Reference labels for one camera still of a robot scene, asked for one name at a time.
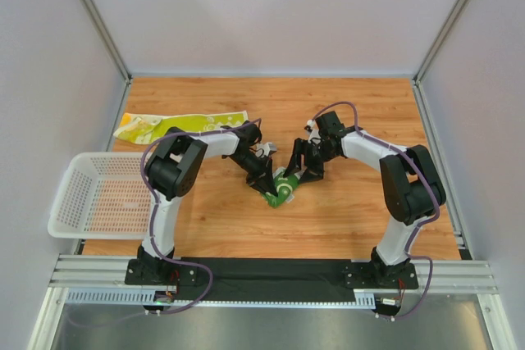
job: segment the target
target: white basket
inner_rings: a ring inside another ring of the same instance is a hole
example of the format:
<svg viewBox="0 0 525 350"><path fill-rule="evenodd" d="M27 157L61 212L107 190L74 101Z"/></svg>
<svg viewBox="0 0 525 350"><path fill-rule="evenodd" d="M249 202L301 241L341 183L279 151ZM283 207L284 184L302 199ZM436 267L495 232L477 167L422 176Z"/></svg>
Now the white basket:
<svg viewBox="0 0 525 350"><path fill-rule="evenodd" d="M53 237L142 239L152 195L140 177L142 153L77 155L64 174L52 206Z"/></svg>

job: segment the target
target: white backdrop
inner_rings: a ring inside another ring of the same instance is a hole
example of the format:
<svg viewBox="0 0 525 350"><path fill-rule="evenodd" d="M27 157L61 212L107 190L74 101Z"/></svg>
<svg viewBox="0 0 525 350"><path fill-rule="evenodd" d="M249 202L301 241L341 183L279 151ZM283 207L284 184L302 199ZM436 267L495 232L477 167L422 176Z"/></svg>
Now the white backdrop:
<svg viewBox="0 0 525 350"><path fill-rule="evenodd" d="M27 346L59 252L63 171L106 147L123 81L79 0L0 0L0 348Z"/></svg>
<svg viewBox="0 0 525 350"><path fill-rule="evenodd" d="M525 0L471 0L422 88L475 257L525 348Z"/></svg>
<svg viewBox="0 0 525 350"><path fill-rule="evenodd" d="M94 0L134 74L413 75L455 0Z"/></svg>

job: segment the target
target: gray floor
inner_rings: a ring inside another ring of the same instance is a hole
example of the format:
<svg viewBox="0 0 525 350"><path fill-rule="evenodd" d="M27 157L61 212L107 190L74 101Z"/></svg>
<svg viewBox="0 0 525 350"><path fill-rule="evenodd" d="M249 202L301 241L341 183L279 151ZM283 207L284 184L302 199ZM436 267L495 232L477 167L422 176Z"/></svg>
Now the gray floor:
<svg viewBox="0 0 525 350"><path fill-rule="evenodd" d="M407 294L406 303L417 296ZM474 296L429 296L413 317L394 323L370 311L196 307L174 316L141 316L103 328L140 307L66 307L55 350L101 349L476 349L491 348Z"/></svg>

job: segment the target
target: wooden table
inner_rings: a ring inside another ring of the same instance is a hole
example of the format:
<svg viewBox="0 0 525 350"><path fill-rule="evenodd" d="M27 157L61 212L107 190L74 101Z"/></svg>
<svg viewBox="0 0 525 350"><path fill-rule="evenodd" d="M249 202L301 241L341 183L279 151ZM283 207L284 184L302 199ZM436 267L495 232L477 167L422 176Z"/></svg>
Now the wooden table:
<svg viewBox="0 0 525 350"><path fill-rule="evenodd" d="M412 89L402 79L137 78L126 111L158 115L248 111L262 117L263 141L279 149L274 169L286 166L294 139L318 110L350 100L359 124L381 139L406 146L426 143ZM349 107L337 107L345 125ZM116 141L115 151L145 146ZM301 185L295 199L274 209L244 183L231 160L206 160L186 195L176 225L176 255L192 257L369 258L381 240L389 213L381 177L353 160L325 165L323 181ZM84 254L135 255L140 241L88 240ZM415 254L459 259L446 209L425 227Z"/></svg>

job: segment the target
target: green cloth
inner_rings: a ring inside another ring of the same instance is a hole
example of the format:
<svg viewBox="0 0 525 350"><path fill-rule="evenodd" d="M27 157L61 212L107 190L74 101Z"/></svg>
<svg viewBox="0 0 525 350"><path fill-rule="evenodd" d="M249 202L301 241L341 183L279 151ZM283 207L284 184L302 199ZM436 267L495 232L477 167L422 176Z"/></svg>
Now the green cloth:
<svg viewBox="0 0 525 350"><path fill-rule="evenodd" d="M282 174L284 172L284 169L279 170L273 177L277 192L279 193L277 197L270 193L261 194L272 208L277 208L282 205L299 186L299 177L297 175L290 175L288 178L283 178Z"/></svg>

